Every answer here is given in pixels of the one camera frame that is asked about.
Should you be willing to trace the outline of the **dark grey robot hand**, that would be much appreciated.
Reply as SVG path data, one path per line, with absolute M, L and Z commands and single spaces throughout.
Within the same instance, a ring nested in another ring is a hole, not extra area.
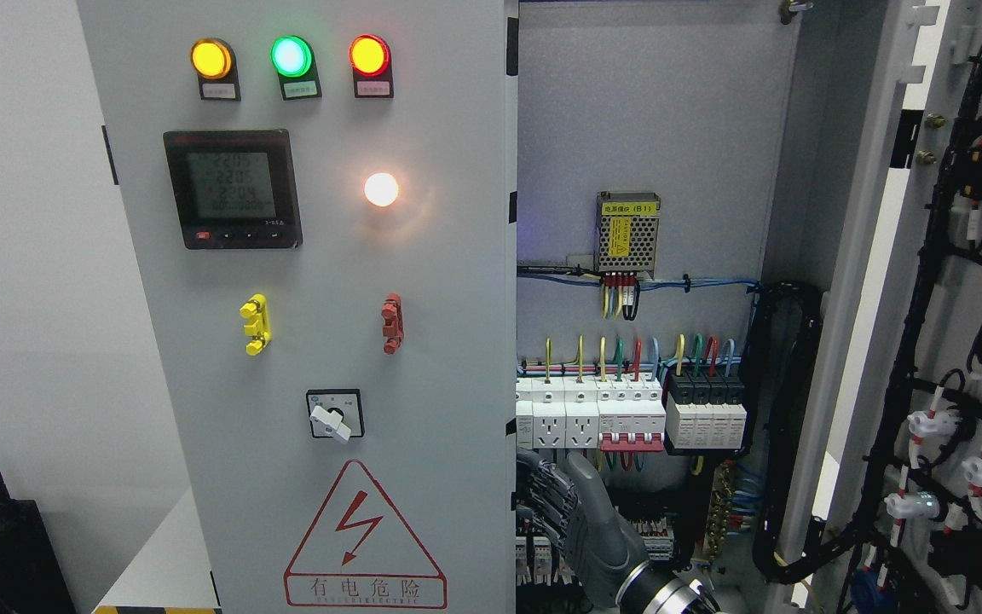
M 613 507 L 595 466 L 577 452 L 563 463 L 516 450 L 517 496 L 597 607 L 616 606 L 621 587 L 650 559 L 638 532 Z

